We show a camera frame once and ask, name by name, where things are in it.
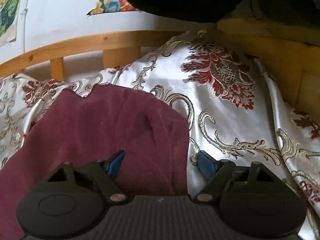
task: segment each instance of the ribbed black surface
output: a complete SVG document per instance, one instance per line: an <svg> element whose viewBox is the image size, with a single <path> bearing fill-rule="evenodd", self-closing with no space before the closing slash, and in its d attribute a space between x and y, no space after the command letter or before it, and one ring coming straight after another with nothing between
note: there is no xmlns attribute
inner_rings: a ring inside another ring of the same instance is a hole
<svg viewBox="0 0 320 240"><path fill-rule="evenodd" d="M102 222L70 240L249 240L228 228L210 206L197 205L188 196L136 196L112 207ZM283 240L300 239L296 236ZM39 240L27 236L25 240Z"/></svg>

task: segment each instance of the wooden headboard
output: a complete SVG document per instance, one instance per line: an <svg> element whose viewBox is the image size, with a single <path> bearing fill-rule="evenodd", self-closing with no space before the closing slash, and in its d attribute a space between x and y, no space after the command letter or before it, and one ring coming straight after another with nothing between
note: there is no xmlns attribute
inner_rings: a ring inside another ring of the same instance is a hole
<svg viewBox="0 0 320 240"><path fill-rule="evenodd" d="M252 23L239 23L238 19L223 20L217 26L224 38L235 43L244 54L260 58L276 79L285 101L320 120L320 48L316 46L320 45L320 31L313 32L312 35L310 31L303 29L304 35L301 36L299 32L293 35L284 25L281 25L283 31L279 31L281 28L275 24L260 27L255 25L256 28L253 29ZM63 57L103 50L104 68L113 68L139 59L141 47L162 46L178 34L180 33L130 31L65 40L26 52L1 64L0 76L8 76L28 66L50 60L52 78L63 81Z"/></svg>

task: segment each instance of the red fabric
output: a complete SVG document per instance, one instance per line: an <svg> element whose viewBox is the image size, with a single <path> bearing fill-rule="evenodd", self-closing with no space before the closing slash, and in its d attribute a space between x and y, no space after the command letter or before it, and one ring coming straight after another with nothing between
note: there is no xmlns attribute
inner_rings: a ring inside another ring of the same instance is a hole
<svg viewBox="0 0 320 240"><path fill-rule="evenodd" d="M19 200L60 163L74 166L125 150L117 185L140 194L187 193L188 121L151 93L95 85L63 90L0 171L0 239L18 240Z"/></svg>

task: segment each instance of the white satin fabric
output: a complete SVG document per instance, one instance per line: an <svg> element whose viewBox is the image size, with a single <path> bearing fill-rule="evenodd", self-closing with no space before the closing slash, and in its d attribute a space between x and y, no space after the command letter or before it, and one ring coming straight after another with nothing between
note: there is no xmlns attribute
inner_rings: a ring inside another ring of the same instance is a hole
<svg viewBox="0 0 320 240"><path fill-rule="evenodd" d="M191 196L205 185L194 158L199 149L237 165L258 161L297 194L305 193L310 208L299 235L305 240L320 239L316 225L316 212L320 214L320 138L311 139L311 128L296 125L293 120L302 117L283 102L259 60L239 57L242 63L229 50L207 41L203 32L186 33L128 66L103 70L72 84L38 82L24 74L3 78L0 163L5 165L22 147L30 126L45 114L62 89L68 87L84 97L94 84L143 90L188 118L187 183Z"/></svg>

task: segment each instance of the floral patterned bedding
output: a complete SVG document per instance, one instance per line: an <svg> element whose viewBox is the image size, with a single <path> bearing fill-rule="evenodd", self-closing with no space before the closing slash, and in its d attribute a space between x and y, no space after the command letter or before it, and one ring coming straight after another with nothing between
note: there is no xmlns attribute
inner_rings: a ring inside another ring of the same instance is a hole
<svg viewBox="0 0 320 240"><path fill-rule="evenodd" d="M72 84L21 73L2 78L0 168L62 89L86 97L94 84L104 83L153 93L188 119L191 196L206 183L196 166L199 149L237 165L259 161L308 202L300 237L320 239L319 124L284 103L258 59L231 52L204 32L173 37L140 60Z"/></svg>

